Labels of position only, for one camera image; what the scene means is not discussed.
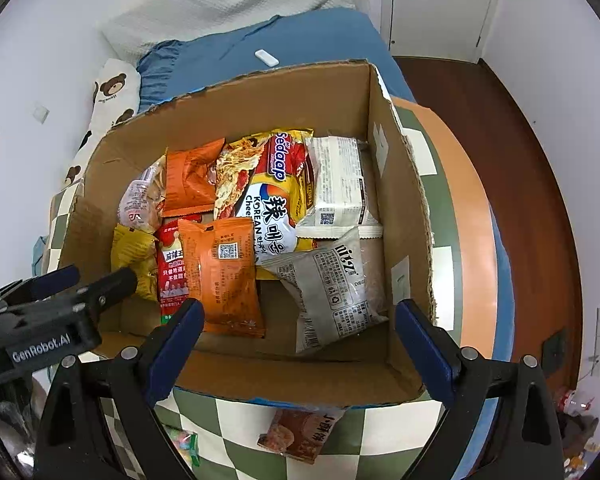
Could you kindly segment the yellow snack packet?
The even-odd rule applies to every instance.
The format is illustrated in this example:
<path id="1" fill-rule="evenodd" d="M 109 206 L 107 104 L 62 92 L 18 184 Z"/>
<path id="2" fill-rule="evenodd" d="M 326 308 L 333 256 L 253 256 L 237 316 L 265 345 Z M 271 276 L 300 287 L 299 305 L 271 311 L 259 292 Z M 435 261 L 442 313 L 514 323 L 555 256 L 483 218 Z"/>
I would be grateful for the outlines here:
<path id="1" fill-rule="evenodd" d="M 136 275 L 135 293 L 158 301 L 157 239 L 144 231 L 117 224 L 110 252 L 111 270 L 130 268 Z"/>

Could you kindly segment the red spicy strip packet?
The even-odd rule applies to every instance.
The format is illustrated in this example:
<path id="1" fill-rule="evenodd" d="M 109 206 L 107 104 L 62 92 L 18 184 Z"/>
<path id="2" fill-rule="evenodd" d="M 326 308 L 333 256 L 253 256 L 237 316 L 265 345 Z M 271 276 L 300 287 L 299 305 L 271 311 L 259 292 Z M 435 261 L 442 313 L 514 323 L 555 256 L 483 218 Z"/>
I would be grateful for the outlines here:
<path id="1" fill-rule="evenodd" d="M 188 297 L 183 245 L 178 219 L 168 219 L 157 232 L 158 301 L 160 321 L 166 324 Z"/>

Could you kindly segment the colourful candy ball bag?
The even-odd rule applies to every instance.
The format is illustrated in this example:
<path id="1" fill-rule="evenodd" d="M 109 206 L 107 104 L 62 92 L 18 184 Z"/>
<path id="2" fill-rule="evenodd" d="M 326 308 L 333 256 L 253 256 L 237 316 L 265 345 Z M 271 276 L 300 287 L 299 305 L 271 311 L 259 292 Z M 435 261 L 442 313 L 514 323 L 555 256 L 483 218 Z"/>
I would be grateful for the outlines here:
<path id="1" fill-rule="evenodd" d="M 169 425 L 164 425 L 163 429 L 189 468 L 199 467 L 198 436 L 193 431 L 178 429 Z"/>

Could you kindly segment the clear yellow-edged snack bag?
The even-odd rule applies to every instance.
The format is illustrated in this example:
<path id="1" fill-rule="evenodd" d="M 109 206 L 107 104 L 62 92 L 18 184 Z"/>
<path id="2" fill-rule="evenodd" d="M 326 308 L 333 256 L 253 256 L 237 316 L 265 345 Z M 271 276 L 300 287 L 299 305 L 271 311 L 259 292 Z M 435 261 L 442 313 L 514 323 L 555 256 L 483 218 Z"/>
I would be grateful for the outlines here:
<path id="1" fill-rule="evenodd" d="M 166 199 L 166 156 L 162 155 L 132 180 L 118 206 L 118 222 L 127 228 L 155 233 L 162 225 Z"/>

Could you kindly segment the orange pinched snack packet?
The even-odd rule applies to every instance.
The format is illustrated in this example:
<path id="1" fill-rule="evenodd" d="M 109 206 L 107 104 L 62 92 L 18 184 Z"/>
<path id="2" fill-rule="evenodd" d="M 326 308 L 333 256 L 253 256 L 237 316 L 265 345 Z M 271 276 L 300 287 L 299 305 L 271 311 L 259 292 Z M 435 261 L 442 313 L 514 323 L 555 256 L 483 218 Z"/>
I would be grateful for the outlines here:
<path id="1" fill-rule="evenodd" d="M 215 202 L 215 163 L 225 140 L 216 139 L 199 148 L 166 153 L 166 218 L 204 214 Z"/>

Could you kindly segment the brown walnut snack packet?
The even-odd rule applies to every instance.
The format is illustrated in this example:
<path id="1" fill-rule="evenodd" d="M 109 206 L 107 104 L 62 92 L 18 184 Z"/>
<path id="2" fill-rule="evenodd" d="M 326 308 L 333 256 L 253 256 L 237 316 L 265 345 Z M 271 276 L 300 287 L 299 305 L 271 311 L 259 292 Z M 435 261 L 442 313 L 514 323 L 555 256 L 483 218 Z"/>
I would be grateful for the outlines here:
<path id="1" fill-rule="evenodd" d="M 279 408 L 258 439 L 260 448 L 313 465 L 337 422 L 346 411 L 340 408 L 308 411 Z"/>

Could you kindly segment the yellow red instant noodle packet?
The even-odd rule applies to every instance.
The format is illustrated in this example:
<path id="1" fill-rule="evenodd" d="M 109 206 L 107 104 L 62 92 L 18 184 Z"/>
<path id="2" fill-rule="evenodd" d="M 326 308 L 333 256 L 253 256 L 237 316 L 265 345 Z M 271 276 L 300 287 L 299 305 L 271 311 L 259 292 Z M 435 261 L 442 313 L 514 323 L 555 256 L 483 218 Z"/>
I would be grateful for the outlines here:
<path id="1" fill-rule="evenodd" d="M 297 250 L 297 223 L 313 205 L 313 171 L 308 141 L 311 129 L 274 129 L 225 144 L 216 160 L 213 217 L 249 218 L 253 222 L 257 278 L 273 275 L 262 264 Z"/>

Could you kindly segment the silver grey snack packet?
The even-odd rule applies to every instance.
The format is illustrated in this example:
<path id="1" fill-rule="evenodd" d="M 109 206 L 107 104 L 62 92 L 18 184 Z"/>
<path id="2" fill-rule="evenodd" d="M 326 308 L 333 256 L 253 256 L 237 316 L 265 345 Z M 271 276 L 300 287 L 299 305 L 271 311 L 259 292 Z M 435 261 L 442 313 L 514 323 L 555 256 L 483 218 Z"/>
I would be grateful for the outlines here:
<path id="1" fill-rule="evenodd" d="M 298 304 L 296 352 L 313 353 L 388 321 L 381 246 L 352 228 L 309 252 L 266 260 Z"/>

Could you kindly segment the white wafer biscuit packet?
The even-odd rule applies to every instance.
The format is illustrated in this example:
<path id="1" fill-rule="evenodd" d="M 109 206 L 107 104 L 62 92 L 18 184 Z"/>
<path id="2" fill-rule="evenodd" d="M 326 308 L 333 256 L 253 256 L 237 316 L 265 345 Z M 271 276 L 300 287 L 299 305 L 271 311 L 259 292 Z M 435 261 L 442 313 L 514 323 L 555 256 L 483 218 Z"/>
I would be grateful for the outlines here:
<path id="1" fill-rule="evenodd" d="M 357 228 L 362 240 L 381 238 L 377 202 L 363 169 L 364 145 L 347 136 L 319 136 L 308 141 L 313 171 L 313 205 L 297 223 L 300 238 L 334 240 Z"/>

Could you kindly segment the clutter pile on floor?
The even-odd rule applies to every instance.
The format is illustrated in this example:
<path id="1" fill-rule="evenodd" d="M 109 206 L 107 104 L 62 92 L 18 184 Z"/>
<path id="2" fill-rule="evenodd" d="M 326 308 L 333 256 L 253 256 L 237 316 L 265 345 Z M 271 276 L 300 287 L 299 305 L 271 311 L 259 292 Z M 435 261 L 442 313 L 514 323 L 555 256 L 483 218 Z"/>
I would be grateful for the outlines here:
<path id="1" fill-rule="evenodd" d="M 600 452 L 595 433 L 600 419 L 594 413 L 595 396 L 584 389 L 559 388 L 554 402 L 564 456 L 564 478 L 581 479 Z"/>

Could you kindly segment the white remote on bed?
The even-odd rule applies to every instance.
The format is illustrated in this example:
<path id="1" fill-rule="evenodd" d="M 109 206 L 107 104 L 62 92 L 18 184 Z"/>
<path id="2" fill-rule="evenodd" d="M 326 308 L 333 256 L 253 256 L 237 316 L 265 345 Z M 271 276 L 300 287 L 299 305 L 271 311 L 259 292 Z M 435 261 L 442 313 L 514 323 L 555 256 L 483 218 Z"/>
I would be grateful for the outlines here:
<path id="1" fill-rule="evenodd" d="M 278 58 L 263 49 L 254 52 L 254 56 L 269 68 L 273 68 L 279 64 Z"/>

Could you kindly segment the blue bed sheet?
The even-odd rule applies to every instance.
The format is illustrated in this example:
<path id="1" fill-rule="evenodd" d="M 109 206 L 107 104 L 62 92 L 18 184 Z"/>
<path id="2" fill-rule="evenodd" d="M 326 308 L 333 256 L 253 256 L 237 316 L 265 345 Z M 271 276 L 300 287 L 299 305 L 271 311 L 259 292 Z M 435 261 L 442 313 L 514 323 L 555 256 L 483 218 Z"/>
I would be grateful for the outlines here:
<path id="1" fill-rule="evenodd" d="M 279 66 L 365 60 L 374 64 L 389 92 L 401 102 L 414 96 L 368 16 L 352 9 L 309 11 L 200 37 L 159 42 L 137 63 L 140 107 L 148 108 L 200 88 L 264 69 L 265 55 Z M 469 162 L 462 148 L 440 139 L 410 118 L 403 119 L 416 150 L 434 228 L 434 279 L 445 286 L 438 323 L 457 340 L 469 336 L 479 312 L 469 296 L 470 244 L 460 230 L 467 221 L 494 223 L 482 200 L 464 211 L 454 180 Z M 397 479 L 414 463 L 431 436 L 442 406 L 428 394 L 384 408 L 356 408 L 343 415 L 314 464 L 301 463 L 258 445 L 274 411 L 256 403 L 227 401 L 176 389 L 159 405 L 163 420 L 176 420 L 197 436 L 203 479 Z"/>

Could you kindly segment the grey white pillow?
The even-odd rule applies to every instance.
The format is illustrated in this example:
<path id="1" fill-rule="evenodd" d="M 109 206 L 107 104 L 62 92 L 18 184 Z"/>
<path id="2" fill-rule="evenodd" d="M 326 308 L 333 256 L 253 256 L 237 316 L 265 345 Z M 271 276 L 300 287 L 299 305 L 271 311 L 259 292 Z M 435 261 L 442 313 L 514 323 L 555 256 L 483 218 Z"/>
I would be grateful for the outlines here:
<path id="1" fill-rule="evenodd" d="M 354 0 L 142 0 L 100 30 L 119 58 L 138 61 L 166 40 L 189 41 L 320 9 L 355 7 Z"/>

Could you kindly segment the white door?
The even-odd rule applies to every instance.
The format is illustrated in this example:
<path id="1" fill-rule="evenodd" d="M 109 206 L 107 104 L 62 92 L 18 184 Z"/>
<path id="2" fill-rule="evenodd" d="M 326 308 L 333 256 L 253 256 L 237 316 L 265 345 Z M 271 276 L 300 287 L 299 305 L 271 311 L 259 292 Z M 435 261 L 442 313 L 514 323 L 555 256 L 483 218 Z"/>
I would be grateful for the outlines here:
<path id="1" fill-rule="evenodd" d="M 381 0 L 381 36 L 393 56 L 475 63 L 498 0 Z"/>

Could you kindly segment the wall light switch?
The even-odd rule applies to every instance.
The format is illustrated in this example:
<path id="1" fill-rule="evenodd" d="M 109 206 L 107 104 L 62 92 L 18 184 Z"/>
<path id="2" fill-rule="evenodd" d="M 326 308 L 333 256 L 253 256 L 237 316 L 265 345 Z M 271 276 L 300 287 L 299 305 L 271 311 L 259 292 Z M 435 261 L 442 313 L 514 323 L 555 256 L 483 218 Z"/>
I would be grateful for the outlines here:
<path id="1" fill-rule="evenodd" d="M 40 104 L 36 104 L 32 112 L 33 118 L 41 125 L 43 125 L 46 121 L 48 114 L 50 114 L 50 111 L 45 106 Z"/>

